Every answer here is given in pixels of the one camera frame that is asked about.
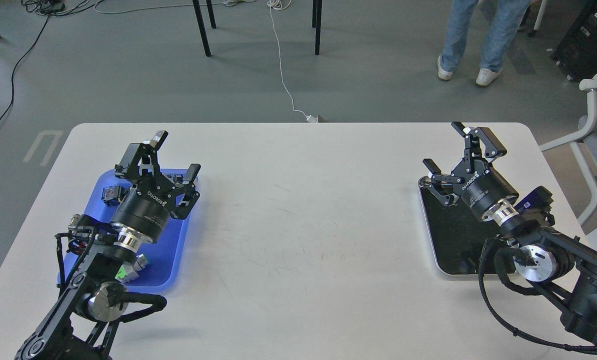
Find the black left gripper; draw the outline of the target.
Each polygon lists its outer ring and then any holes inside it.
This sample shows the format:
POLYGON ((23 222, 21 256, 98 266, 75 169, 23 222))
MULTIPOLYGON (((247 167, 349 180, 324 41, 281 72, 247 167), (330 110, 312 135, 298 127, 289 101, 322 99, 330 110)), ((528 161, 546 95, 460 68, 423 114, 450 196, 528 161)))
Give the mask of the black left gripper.
POLYGON ((161 173, 157 151, 169 133, 159 130, 152 139, 130 143, 114 175, 132 184, 109 223, 116 230, 128 228, 141 241, 156 243, 169 219, 186 219, 198 199, 195 180, 201 165, 193 163, 179 182, 161 173))

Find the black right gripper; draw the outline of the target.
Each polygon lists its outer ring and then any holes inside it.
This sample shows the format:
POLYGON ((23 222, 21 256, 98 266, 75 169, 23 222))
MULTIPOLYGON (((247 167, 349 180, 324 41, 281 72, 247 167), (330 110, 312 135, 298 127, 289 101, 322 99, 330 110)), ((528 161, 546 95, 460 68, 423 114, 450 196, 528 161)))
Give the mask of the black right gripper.
POLYGON ((461 201, 478 221, 492 221, 492 207, 502 201, 513 204, 520 196, 494 167, 489 167, 508 150, 488 127, 471 128, 460 121, 452 121, 451 126, 464 138, 461 162, 447 175, 433 159, 424 158, 422 163, 429 174, 418 180, 418 187, 428 189, 443 207, 454 207, 461 201))

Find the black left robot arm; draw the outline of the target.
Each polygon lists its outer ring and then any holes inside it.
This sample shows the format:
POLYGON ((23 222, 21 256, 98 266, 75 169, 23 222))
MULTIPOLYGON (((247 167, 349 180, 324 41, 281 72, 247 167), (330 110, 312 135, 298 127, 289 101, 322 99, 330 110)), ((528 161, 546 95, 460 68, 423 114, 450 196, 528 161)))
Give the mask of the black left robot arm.
POLYGON ((161 312, 164 296, 131 292, 116 276, 137 260, 141 244, 156 243, 170 219, 186 219, 200 198, 195 180, 201 166, 185 174, 161 172, 158 150, 166 130, 130 143, 116 178, 130 187, 112 198, 111 220, 76 214, 55 236, 59 263, 58 298, 15 354, 17 360, 108 360, 118 326, 161 312))

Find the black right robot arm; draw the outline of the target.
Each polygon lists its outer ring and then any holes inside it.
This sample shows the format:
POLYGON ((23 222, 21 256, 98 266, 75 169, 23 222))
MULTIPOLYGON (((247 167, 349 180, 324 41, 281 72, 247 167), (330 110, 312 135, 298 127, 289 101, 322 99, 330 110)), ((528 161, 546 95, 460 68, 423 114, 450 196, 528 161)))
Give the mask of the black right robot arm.
POLYGON ((597 251, 553 228, 552 193, 536 187, 521 203, 519 193, 495 169, 495 159, 507 149, 487 127, 468 127, 452 121, 463 137, 459 163, 444 174, 431 158, 422 162, 428 175, 418 187, 443 207, 462 202, 471 217, 495 222, 498 233, 484 240, 476 267, 477 282, 490 314, 515 337, 574 353, 597 355, 597 251), (484 284, 486 261, 491 260, 499 281, 522 296, 543 296, 560 312, 566 332, 589 346, 546 341, 504 320, 491 305, 484 284))

